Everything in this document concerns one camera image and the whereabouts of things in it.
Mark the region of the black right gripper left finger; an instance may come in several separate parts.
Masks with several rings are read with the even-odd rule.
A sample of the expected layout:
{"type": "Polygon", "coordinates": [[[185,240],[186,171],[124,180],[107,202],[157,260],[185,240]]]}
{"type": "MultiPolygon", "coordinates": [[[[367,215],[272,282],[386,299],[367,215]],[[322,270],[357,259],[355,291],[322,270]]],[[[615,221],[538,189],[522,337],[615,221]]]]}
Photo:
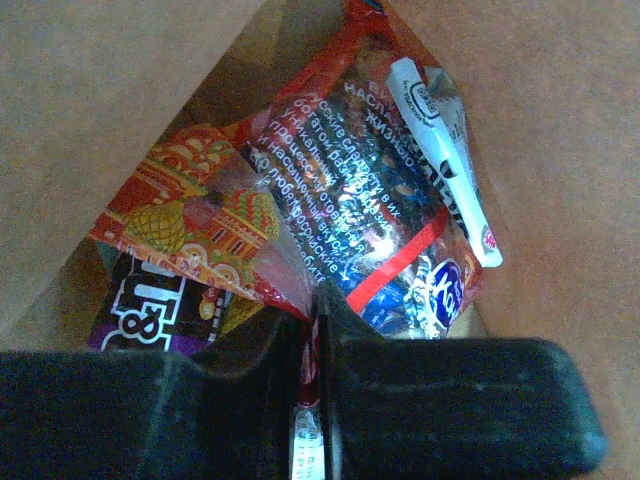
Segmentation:
{"type": "Polygon", "coordinates": [[[5,352],[5,479],[285,479],[301,325],[261,312],[191,356],[5,352]]]}

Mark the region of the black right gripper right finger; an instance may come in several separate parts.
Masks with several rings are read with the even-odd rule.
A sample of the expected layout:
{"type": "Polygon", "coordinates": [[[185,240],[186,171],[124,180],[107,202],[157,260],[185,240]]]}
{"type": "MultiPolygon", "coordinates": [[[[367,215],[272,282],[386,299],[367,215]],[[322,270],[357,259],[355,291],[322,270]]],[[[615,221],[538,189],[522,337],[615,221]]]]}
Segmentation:
{"type": "Polygon", "coordinates": [[[314,294],[330,479],[570,479],[608,439],[568,353],[531,338],[388,339],[314,294]]]}

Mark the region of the red candy assortment bag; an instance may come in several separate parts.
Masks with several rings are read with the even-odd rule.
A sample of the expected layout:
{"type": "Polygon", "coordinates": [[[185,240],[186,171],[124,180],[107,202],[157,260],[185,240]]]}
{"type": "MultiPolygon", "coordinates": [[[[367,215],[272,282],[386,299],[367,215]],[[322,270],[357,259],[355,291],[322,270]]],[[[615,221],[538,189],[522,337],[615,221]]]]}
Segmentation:
{"type": "Polygon", "coordinates": [[[293,476],[325,476],[314,294],[334,283],[388,339],[445,340],[484,269],[386,85],[429,52],[369,1],[263,111],[154,145],[90,235],[304,321],[293,476]]]}

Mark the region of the red paper bag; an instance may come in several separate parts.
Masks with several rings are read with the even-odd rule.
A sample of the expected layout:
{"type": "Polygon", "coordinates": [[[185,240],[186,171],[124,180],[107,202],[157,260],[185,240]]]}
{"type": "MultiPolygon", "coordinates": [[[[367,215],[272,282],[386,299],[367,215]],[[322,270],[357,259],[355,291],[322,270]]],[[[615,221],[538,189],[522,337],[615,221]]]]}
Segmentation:
{"type": "MultiPolygon", "coordinates": [[[[489,331],[562,344],[639,475],[639,5],[394,1],[459,86],[504,256],[489,331]]],[[[262,108],[338,1],[1,5],[1,346],[83,347],[106,283],[85,235],[147,149],[262,108]]]]}

